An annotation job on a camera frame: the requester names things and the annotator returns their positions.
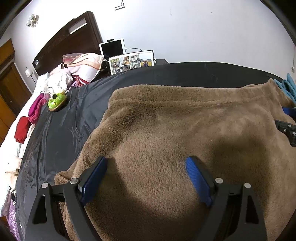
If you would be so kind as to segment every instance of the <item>screw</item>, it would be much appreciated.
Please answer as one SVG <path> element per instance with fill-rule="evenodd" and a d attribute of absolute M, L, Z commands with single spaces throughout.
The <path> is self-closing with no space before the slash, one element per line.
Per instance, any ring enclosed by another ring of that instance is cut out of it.
<path fill-rule="evenodd" d="M 249 183 L 245 183 L 244 186 L 245 186 L 245 188 L 248 188 L 248 189 L 251 188 L 251 184 L 249 184 Z"/>
<path fill-rule="evenodd" d="M 220 178 L 220 177 L 217 177 L 217 178 L 215 179 L 215 182 L 218 183 L 218 184 L 222 184 L 222 183 L 223 183 L 223 179 Z"/>
<path fill-rule="evenodd" d="M 43 184 L 41 185 L 41 187 L 42 187 L 42 188 L 47 188 L 47 187 L 48 187 L 48 183 L 43 183 Z"/>
<path fill-rule="evenodd" d="M 72 178 L 71 180 L 70 180 L 70 183 L 71 184 L 76 184 L 78 182 L 78 179 L 77 178 Z"/>

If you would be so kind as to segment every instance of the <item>blue gripper pad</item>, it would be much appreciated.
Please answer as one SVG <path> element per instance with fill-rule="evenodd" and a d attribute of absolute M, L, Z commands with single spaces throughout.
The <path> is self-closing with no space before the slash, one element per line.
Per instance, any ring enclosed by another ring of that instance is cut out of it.
<path fill-rule="evenodd" d="M 91 168 L 85 170 L 85 174 L 82 173 L 82 175 L 84 175 L 80 182 L 82 187 L 79 186 L 78 188 L 81 192 L 80 202 L 83 206 L 90 202 L 96 195 L 98 187 L 106 173 L 106 170 L 107 159 L 103 156 L 100 156 Z"/>
<path fill-rule="evenodd" d="M 192 157 L 187 157 L 185 160 L 185 166 L 187 174 L 190 177 L 190 180 L 192 181 L 192 184 L 195 187 L 200 200 L 204 202 L 207 207 L 210 207 L 213 202 L 211 198 L 210 187 L 202 176 L 194 159 Z"/>
<path fill-rule="evenodd" d="M 289 115 L 291 117 L 296 117 L 296 108 L 283 107 L 283 111 L 285 112 L 286 115 Z"/>

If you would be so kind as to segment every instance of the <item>photograph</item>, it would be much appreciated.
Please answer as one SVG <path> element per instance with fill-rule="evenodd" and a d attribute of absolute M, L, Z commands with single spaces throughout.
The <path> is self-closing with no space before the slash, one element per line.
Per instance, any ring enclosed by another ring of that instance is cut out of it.
<path fill-rule="evenodd" d="M 128 56 L 126 56 L 126 57 L 124 57 L 123 58 L 123 63 L 122 63 L 123 65 L 125 65 L 125 64 L 130 64 L 130 62 L 129 62 L 129 57 Z"/>
<path fill-rule="evenodd" d="M 141 68 L 141 64 L 131 64 L 131 69 L 139 69 Z"/>
<path fill-rule="evenodd" d="M 151 59 L 141 59 L 141 67 L 148 67 L 152 66 L 152 61 Z"/>
<path fill-rule="evenodd" d="M 153 66 L 153 50 L 122 54 L 109 58 L 111 74 L 124 72 L 130 69 Z"/>
<path fill-rule="evenodd" d="M 111 60 L 110 61 L 110 67 L 111 67 L 112 74 L 119 73 L 120 72 L 119 58 Z"/>
<path fill-rule="evenodd" d="M 140 53 L 141 67 L 152 66 L 153 55 L 151 53 Z"/>
<path fill-rule="evenodd" d="M 140 57 L 138 54 L 129 56 L 129 59 L 130 59 L 131 64 L 140 63 Z"/>
<path fill-rule="evenodd" d="M 121 66 L 121 72 L 124 72 L 124 71 L 130 70 L 130 69 L 131 69 L 130 65 L 122 65 L 122 66 Z"/>

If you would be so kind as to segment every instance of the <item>wooden headboard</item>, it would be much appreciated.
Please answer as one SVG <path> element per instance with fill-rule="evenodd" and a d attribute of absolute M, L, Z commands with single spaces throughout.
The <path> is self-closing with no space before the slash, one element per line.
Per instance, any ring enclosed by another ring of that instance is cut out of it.
<path fill-rule="evenodd" d="M 87 11 L 62 27 L 40 50 L 32 65 L 40 76 L 51 72 L 69 53 L 101 54 L 102 43 L 94 14 Z"/>

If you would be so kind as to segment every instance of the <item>light switch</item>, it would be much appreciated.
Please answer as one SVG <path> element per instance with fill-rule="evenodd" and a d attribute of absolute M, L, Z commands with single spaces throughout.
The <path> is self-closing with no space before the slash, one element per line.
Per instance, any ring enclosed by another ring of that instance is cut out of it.
<path fill-rule="evenodd" d="M 114 2 L 114 10 L 124 8 L 123 0 L 113 0 L 113 2 Z"/>

